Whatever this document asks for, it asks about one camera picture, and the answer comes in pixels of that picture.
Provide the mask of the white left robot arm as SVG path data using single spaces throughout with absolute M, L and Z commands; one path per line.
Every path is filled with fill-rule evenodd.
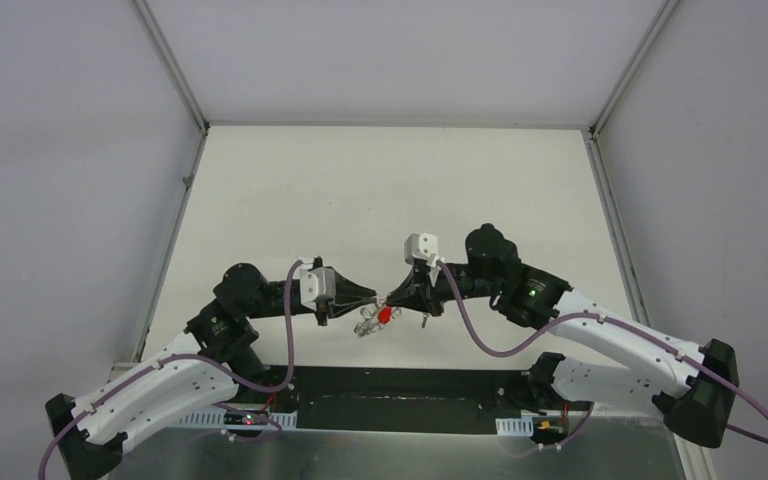
M 319 257 L 295 261 L 280 281 L 268 280 L 253 264 L 229 267 L 212 300 L 156 354 L 86 394 L 58 394 L 45 404 L 53 439 L 40 460 L 45 478 L 59 453 L 72 479 L 99 479 L 136 446 L 185 415 L 235 398 L 253 404 L 294 381 L 292 320 L 311 315 L 320 326 L 375 302 L 361 286 Z M 272 377 L 252 345 L 254 319 L 282 317 L 287 361 L 282 378 Z

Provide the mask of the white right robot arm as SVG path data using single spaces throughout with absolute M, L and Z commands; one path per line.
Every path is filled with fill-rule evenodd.
M 509 322 L 581 344 L 614 361 L 588 364 L 544 352 L 503 393 L 521 410 L 543 413 L 576 402 L 598 403 L 662 421 L 701 447 L 723 442 L 739 384 L 736 353 L 727 343 L 675 338 L 614 313 L 566 280 L 524 263 L 517 246 L 491 224 L 465 239 L 466 262 L 447 262 L 430 233 L 410 235 L 411 271 L 386 305 L 439 317 L 453 301 L 485 298 Z

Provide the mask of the red key tag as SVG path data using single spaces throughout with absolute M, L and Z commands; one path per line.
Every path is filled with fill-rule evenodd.
M 384 306 L 377 314 L 377 321 L 380 325 L 387 325 L 392 321 L 393 316 L 393 308 Z

